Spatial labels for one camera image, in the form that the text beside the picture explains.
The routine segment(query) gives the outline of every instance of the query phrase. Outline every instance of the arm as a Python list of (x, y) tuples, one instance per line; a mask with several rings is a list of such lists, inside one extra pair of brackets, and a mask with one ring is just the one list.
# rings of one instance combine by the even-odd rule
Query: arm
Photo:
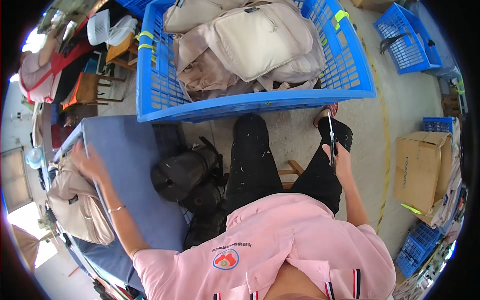
[(40, 50), (40, 54), (38, 56), (38, 65), (40, 67), (44, 66), (49, 60), (50, 56), (52, 55), (53, 51), (57, 48), (59, 42), (55, 38), (57, 35), (57, 30), (52, 29), (47, 35), (47, 41), (45, 45)]
[[(335, 156), (335, 173), (345, 192), (347, 221), (356, 227), (368, 224), (367, 212), (361, 201), (357, 184), (353, 179), (350, 152), (338, 142), (335, 143), (335, 146), (337, 150), (337, 155)], [(322, 149), (327, 153), (328, 160), (330, 161), (330, 146), (323, 144)]]
[(113, 188), (110, 175), (105, 168), (102, 158), (95, 152), (95, 149), (91, 145), (87, 147), (89, 158), (86, 157), (83, 143), (77, 142), (75, 144), (72, 155), (73, 162), (82, 173), (98, 183), (103, 194), (105, 205), (108, 209), (113, 209), (110, 213), (113, 228), (125, 252), (132, 258), (138, 250), (150, 249), (150, 246), (143, 239), (128, 209), (122, 208), (120, 210), (114, 210), (115, 208), (122, 207), (123, 203)]

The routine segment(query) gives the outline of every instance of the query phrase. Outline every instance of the woman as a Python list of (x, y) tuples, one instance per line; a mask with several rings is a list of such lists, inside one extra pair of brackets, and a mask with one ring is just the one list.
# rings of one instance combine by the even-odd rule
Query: woman
[[(337, 109), (338, 104), (328, 105), (314, 120), (325, 138), (289, 192), (282, 189), (265, 121), (240, 117), (233, 133), (227, 231), (182, 253), (149, 247), (93, 148), (87, 158), (82, 145), (75, 145), (73, 159), (99, 183), (150, 300), (386, 299), (395, 286), (395, 268), (368, 225), (352, 176), (352, 132), (334, 119), (335, 173), (329, 165), (327, 113)], [(342, 188), (347, 222), (334, 219)]]
[(39, 52), (25, 51), (20, 56), (20, 90), (30, 103), (65, 100), (95, 49), (83, 39), (67, 55), (59, 54), (63, 35), (56, 36), (57, 30), (50, 30)]

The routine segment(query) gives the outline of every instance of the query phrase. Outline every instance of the silver bracelet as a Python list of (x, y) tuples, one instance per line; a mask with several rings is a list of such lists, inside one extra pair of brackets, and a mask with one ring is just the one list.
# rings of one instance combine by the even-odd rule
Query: silver bracelet
[(117, 208), (109, 208), (108, 213), (111, 214), (112, 212), (116, 212), (116, 211), (121, 210), (122, 208), (125, 208), (125, 207), (127, 207), (127, 206), (123, 205), (123, 206), (120, 206), (120, 207), (117, 207)]

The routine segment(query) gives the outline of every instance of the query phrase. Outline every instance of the foot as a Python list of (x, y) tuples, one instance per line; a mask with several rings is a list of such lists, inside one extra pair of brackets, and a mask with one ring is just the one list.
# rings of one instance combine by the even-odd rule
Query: foot
[(327, 104), (324, 107), (322, 107), (322, 109), (320, 110), (318, 115), (313, 120), (313, 125), (315, 126), (315, 128), (318, 128), (318, 121), (321, 118), (324, 118), (324, 117), (328, 116), (328, 112), (330, 112), (330, 117), (333, 118), (336, 115), (337, 111), (338, 111), (338, 102), (332, 103), (332, 104)]

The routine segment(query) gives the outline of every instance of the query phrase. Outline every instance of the wall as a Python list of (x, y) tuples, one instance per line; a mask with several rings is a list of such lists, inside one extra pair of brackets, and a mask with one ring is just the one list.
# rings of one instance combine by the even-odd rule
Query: wall
[[(3, 107), (0, 132), (0, 151), (5, 152), (18, 147), (24, 147), (24, 153), (32, 148), (30, 144), (30, 133), (32, 132), (32, 114), (26, 106), (21, 103), (22, 93), (18, 82), (9, 84), (5, 105)], [(17, 112), (21, 112), (22, 120), (16, 118)], [(26, 165), (26, 173), (30, 193), (38, 205), (44, 205), (47, 199), (45, 191), (38, 181), (38, 171)]]
[[(0, 151), (8, 151), (23, 146), (24, 152), (32, 148), (30, 133), (32, 132), (32, 111), (21, 103), (22, 93), (18, 82), (9, 84), (5, 104), (3, 107)], [(17, 112), (22, 112), (22, 120), (17, 120)], [(47, 199), (46, 192), (38, 181), (38, 171), (26, 165), (26, 173), (33, 200), (38, 205), (44, 205)], [(77, 264), (68, 250), (59, 241), (58, 253), (44, 262), (35, 270), (35, 276), (45, 292), (52, 300), (94, 300), (99, 295), (93, 289), (92, 280), (82, 270), (77, 270), (71, 277), (68, 275), (75, 270)]]
[(35, 277), (52, 300), (94, 300), (100, 296), (93, 289), (93, 281), (82, 270), (68, 250), (57, 247), (59, 252), (35, 269)]

